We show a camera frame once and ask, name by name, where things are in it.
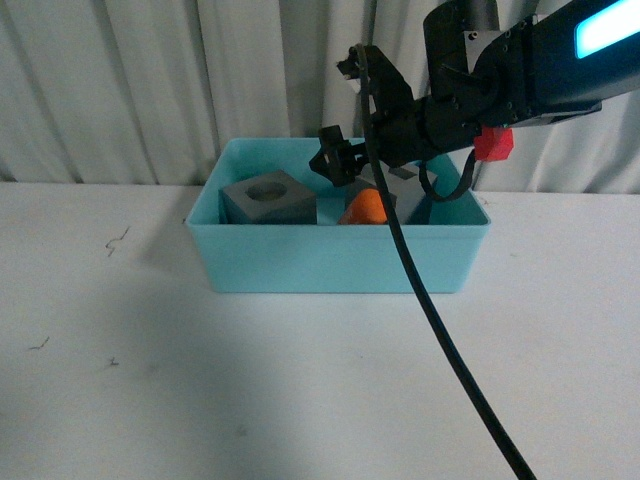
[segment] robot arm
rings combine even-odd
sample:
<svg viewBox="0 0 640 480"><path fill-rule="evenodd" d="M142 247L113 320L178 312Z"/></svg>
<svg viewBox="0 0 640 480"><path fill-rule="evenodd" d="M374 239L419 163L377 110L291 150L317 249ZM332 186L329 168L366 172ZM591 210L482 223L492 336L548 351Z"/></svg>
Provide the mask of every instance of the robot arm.
<svg viewBox="0 0 640 480"><path fill-rule="evenodd" d="M384 54L365 48L378 155L391 167L473 146L483 128L594 113L640 88L640 0L573 0L506 32L497 31L495 0L450 0L425 18L424 33L431 93L417 100ZM354 48L338 68L358 77ZM335 186L353 182L368 161L364 148L337 126L320 139L311 169Z"/></svg>

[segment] glowing blue light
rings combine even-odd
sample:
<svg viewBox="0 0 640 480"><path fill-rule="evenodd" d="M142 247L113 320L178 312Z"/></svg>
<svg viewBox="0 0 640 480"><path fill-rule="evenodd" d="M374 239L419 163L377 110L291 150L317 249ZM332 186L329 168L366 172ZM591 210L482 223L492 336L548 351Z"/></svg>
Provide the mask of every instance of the glowing blue light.
<svg viewBox="0 0 640 480"><path fill-rule="evenodd" d="M584 58L640 32L640 0L619 0L576 27L576 56Z"/></svg>

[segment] black cable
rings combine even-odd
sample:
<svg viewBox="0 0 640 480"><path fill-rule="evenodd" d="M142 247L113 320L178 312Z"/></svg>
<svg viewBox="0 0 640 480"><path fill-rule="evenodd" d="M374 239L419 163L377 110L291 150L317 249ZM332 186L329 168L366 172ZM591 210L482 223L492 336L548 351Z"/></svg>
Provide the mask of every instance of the black cable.
<svg viewBox="0 0 640 480"><path fill-rule="evenodd" d="M469 188L471 188L471 183L473 182L473 168L475 164L476 150L474 148L467 157L458 185L449 195L440 195L435 191L433 185L429 182L429 177L427 176L427 162L424 160L420 162L420 175L418 178L420 179L420 184L422 185L424 193L426 193L434 202L450 202L451 200L457 200L464 195Z"/></svg>
<svg viewBox="0 0 640 480"><path fill-rule="evenodd" d="M411 258L411 253L409 252L404 235L402 234L398 217L391 202L387 182L385 181L384 174L382 173L380 160L378 159L377 151L373 144L373 128L370 118L371 112L369 110L369 71L367 67L367 56L362 44L356 45L356 49L358 52L358 64L360 68L360 102L362 106L364 139L369 156L369 162L371 163L376 185L380 192L382 204L389 221L389 228L391 229L391 234L393 236L396 249L398 250L398 255L402 261L402 266L405 269L409 282L413 287L413 291L415 292L416 297L418 298L418 301L420 302L420 305L433 328L436 338L438 339L449 364L456 373L465 392L467 392L471 403L473 403L473 406L489 430L489 433L493 437L496 445L504 455L517 478L521 480L535 480L536 477L529 468L529 465L527 465L527 462L522 458L522 455L500 424L500 420L498 420L498 417L493 412L489 402L487 402L487 399L482 394L480 387L478 387L478 384L471 375L471 372L462 360L460 353L458 353L458 349L449 336L438 311L422 283L422 279L420 278L420 274L418 273L415 263Z"/></svg>

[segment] gray cube with hole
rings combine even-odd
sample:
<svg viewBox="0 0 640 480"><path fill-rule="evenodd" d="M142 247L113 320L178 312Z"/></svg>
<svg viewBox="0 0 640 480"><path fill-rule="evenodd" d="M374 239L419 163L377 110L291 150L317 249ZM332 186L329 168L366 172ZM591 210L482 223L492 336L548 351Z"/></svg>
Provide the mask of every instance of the gray cube with hole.
<svg viewBox="0 0 640 480"><path fill-rule="evenodd" d="M313 225L316 194L282 170L265 173L221 190L227 223Z"/></svg>

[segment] orange object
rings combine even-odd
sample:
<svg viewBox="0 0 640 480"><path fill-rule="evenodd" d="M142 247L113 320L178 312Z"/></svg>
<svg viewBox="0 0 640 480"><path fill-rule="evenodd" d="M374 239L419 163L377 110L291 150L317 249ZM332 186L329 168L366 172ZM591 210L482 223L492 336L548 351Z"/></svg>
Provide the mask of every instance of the orange object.
<svg viewBox="0 0 640 480"><path fill-rule="evenodd" d="M373 188L362 190L338 220L339 225L382 225L386 222L382 199Z"/></svg>

